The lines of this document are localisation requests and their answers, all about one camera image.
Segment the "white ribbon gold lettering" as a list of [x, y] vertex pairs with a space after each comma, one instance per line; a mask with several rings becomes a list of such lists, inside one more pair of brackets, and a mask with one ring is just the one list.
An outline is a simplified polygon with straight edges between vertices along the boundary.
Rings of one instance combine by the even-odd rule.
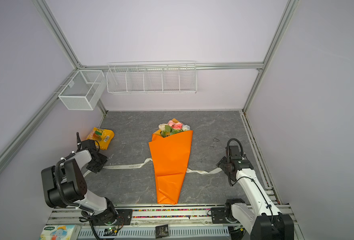
[[[152, 158], [147, 158], [143, 163], [140, 164], [133, 164], [133, 165], [116, 165], [116, 166], [103, 166], [103, 169], [108, 169], [108, 170], [132, 170], [132, 169], [140, 169], [143, 166], [145, 166], [147, 163], [152, 162]], [[197, 173], [200, 175], [214, 175], [217, 173], [222, 172], [221, 168], [216, 168], [210, 172], [207, 171], [202, 171], [202, 170], [191, 170], [187, 168], [186, 173]]]

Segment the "white fake rose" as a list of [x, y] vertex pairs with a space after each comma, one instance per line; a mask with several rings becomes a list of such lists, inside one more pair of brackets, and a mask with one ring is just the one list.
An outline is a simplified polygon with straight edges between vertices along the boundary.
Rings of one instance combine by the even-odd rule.
[[190, 131], [191, 130], [191, 128], [190, 128], [190, 126], [188, 126], [188, 125], [182, 125], [182, 130], [185, 132], [185, 131]]

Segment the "orange wrapping paper sheet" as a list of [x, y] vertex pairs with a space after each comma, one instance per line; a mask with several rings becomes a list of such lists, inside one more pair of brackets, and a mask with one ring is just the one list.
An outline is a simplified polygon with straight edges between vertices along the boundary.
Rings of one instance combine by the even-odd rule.
[[167, 127], [163, 138], [158, 129], [149, 142], [153, 160], [157, 203], [176, 205], [179, 201], [191, 154], [193, 131], [174, 130]]

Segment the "dark pink fake rose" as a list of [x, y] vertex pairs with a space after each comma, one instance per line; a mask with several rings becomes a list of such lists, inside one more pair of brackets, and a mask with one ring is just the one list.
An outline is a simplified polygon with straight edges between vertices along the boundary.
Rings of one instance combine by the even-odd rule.
[[181, 130], [183, 128], [183, 124], [180, 122], [174, 123], [173, 129], [174, 130]]

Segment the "cream fake rose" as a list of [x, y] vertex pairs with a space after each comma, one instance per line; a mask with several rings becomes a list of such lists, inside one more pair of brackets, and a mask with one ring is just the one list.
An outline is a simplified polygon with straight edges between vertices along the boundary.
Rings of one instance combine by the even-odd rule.
[[160, 135], [165, 138], [168, 136], [168, 131], [167, 131], [167, 127], [169, 127], [168, 124], [160, 124], [159, 125], [159, 130], [160, 130]]

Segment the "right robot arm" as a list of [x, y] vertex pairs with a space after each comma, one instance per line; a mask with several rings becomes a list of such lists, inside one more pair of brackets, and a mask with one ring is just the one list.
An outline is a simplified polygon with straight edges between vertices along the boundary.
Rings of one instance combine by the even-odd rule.
[[236, 156], [223, 157], [217, 166], [226, 174], [231, 186], [239, 184], [252, 208], [244, 201], [227, 200], [227, 217], [238, 221], [251, 240], [293, 240], [294, 222], [270, 200], [260, 184], [252, 164]]

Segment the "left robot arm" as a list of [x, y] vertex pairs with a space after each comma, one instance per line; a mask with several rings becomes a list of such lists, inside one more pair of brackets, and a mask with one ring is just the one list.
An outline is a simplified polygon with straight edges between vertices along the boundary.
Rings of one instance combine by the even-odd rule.
[[119, 214], [113, 203], [87, 188], [81, 167], [92, 160], [89, 151], [72, 152], [54, 166], [41, 171], [45, 203], [50, 208], [75, 208], [81, 210], [80, 221], [95, 225], [113, 225]]

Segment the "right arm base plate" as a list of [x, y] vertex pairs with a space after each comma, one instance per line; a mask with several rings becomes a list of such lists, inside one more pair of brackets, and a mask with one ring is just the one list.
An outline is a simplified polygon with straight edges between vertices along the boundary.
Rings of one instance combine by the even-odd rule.
[[231, 217], [230, 210], [227, 207], [211, 208], [208, 214], [213, 224], [231, 224], [237, 222]]

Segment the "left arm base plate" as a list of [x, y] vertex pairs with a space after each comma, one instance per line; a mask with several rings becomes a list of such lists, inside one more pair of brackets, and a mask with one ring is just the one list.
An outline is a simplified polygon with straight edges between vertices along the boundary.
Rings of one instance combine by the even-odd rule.
[[92, 217], [94, 226], [122, 226], [130, 225], [133, 215], [133, 209], [118, 209], [117, 215], [113, 218], [110, 214], [103, 217], [102, 214]]

